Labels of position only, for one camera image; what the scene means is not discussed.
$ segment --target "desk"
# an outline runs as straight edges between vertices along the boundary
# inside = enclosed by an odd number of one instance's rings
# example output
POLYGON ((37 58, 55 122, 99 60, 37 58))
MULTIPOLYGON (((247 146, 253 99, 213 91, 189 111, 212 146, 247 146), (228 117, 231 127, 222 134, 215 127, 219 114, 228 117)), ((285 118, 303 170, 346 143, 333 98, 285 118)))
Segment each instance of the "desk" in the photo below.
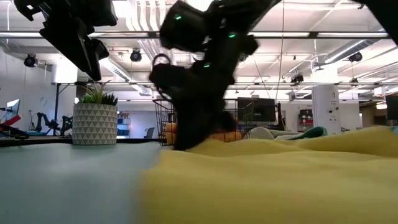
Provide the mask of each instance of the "desk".
POLYGON ((0 223, 138 223, 139 170, 158 142, 0 148, 0 223))

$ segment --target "yellow towel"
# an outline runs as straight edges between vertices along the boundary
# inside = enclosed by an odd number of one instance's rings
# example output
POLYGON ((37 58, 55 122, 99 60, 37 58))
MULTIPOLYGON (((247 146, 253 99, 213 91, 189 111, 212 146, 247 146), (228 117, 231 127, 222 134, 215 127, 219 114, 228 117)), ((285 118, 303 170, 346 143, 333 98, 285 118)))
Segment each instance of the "yellow towel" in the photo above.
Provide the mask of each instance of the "yellow towel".
POLYGON ((209 139, 141 180, 142 223, 398 223, 398 136, 209 139))

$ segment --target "potted plant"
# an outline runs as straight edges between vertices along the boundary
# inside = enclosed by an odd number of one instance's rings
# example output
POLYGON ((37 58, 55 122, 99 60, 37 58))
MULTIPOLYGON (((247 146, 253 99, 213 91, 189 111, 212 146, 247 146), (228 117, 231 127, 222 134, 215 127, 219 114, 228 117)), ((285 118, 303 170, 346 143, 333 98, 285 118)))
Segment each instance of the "potted plant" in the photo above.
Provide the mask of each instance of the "potted plant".
POLYGON ((105 93, 106 83, 92 83, 73 109, 72 141, 79 145, 116 144, 118 98, 105 93))

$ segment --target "white geometric planter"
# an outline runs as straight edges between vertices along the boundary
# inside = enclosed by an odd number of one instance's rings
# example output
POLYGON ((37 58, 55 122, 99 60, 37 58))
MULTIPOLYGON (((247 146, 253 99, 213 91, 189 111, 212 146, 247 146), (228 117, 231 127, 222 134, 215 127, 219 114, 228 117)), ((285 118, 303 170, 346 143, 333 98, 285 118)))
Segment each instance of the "white geometric planter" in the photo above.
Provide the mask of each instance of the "white geometric planter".
POLYGON ((118 108, 78 103, 73 109, 72 142, 77 145, 116 144, 118 108))

